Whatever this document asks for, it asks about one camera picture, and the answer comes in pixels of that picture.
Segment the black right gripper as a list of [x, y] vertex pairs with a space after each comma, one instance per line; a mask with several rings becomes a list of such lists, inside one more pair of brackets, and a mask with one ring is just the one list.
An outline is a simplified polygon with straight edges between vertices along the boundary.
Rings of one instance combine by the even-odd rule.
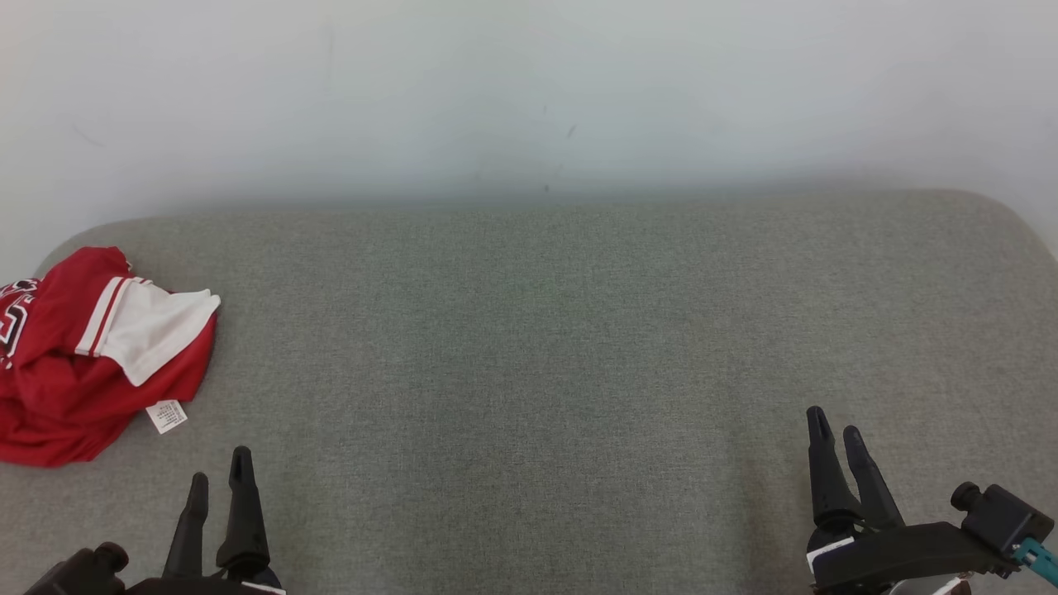
[[859, 501], [836, 457], [822, 407], [806, 411], [813, 522], [813, 594], [970, 594], [974, 574], [1016, 572], [1015, 516], [967, 516], [904, 526], [894, 497], [857, 426], [843, 430]]

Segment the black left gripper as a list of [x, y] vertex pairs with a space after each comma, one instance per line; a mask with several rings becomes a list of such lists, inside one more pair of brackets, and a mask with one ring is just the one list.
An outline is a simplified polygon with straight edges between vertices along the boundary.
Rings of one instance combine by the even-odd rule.
[[218, 572], [202, 574], [202, 531], [209, 511], [209, 482], [196, 472], [161, 576], [128, 587], [125, 594], [287, 594], [269, 567], [269, 545], [252, 452], [233, 451], [226, 535], [217, 551]]

